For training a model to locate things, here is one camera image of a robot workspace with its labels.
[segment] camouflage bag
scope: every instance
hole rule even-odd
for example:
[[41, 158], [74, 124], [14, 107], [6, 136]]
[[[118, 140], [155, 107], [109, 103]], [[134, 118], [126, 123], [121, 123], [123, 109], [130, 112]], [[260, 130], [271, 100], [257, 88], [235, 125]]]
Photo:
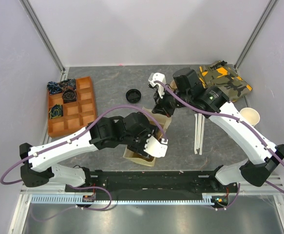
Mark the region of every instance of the camouflage bag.
[[211, 65], [200, 66], [197, 74], [205, 88], [217, 86], [231, 101], [237, 101], [252, 90], [251, 86], [228, 67], [225, 61], [216, 61]]

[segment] black lid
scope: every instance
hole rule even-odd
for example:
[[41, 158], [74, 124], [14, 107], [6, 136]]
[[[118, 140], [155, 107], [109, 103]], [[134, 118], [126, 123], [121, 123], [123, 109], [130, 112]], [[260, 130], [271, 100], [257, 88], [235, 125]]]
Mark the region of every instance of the black lid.
[[130, 89], [126, 93], [126, 98], [129, 103], [137, 103], [141, 99], [141, 92], [137, 89]]

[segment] marbled table surface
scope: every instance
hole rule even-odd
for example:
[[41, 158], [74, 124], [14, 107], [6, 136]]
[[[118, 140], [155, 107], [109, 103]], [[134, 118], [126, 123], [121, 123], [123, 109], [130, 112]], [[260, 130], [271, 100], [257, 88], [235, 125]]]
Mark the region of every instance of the marbled table surface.
[[[132, 88], [142, 93], [139, 107], [152, 109], [154, 90], [148, 87], [151, 73], [165, 74], [167, 83], [172, 74], [188, 65], [152, 65], [152, 66], [107, 66], [107, 67], [72, 67], [68, 78], [90, 76], [94, 85], [97, 114], [119, 104], [127, 104], [125, 93]], [[235, 103], [238, 110], [246, 107], [245, 99]], [[135, 110], [118, 109], [107, 116], [126, 116]], [[203, 141], [203, 154], [194, 154], [194, 112], [188, 108], [176, 109], [172, 123], [167, 130], [168, 151], [164, 158], [158, 158], [154, 167], [135, 164], [122, 158], [125, 149], [119, 145], [115, 149], [82, 154], [66, 161], [62, 165], [73, 167], [80, 165], [90, 170], [104, 171], [125, 170], [213, 170], [219, 165], [230, 165], [246, 158], [243, 150], [217, 125], [206, 119]]]

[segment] beige box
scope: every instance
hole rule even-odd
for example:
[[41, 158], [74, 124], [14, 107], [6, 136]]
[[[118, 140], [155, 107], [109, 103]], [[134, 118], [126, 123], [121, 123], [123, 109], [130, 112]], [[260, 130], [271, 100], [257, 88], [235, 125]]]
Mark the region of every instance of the beige box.
[[[158, 121], [158, 123], [161, 125], [161, 127], [163, 128], [163, 130], [166, 132], [169, 125], [171, 124], [171, 118], [161, 115], [161, 114], [153, 114], [151, 112], [150, 109], [146, 109], [143, 107], [143, 110], [147, 111], [152, 117], [154, 117], [154, 119], [156, 119]], [[148, 120], [150, 121], [150, 123], [152, 125], [155, 125], [155, 123], [150, 120], [148, 118]], [[161, 132], [159, 131], [156, 138], [160, 139], [162, 136]], [[125, 149], [124, 154], [123, 154], [123, 158], [126, 158], [132, 162], [135, 162], [137, 164], [141, 164], [144, 166], [149, 166], [149, 167], [153, 167], [155, 165], [156, 162], [156, 158], [155, 157], [150, 157], [150, 158], [144, 158], [141, 155], [132, 152], [131, 150], [128, 150], [128, 148]]]

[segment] white cup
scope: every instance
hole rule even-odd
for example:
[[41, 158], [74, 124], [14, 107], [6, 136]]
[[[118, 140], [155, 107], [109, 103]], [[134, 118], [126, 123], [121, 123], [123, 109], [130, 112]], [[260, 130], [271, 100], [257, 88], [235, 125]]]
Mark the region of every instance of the white cup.
[[244, 109], [242, 109], [240, 111], [240, 114], [242, 115], [242, 117], [244, 117], [253, 127], [255, 125], [257, 125], [260, 122], [260, 114], [250, 108], [250, 107], [246, 107]]

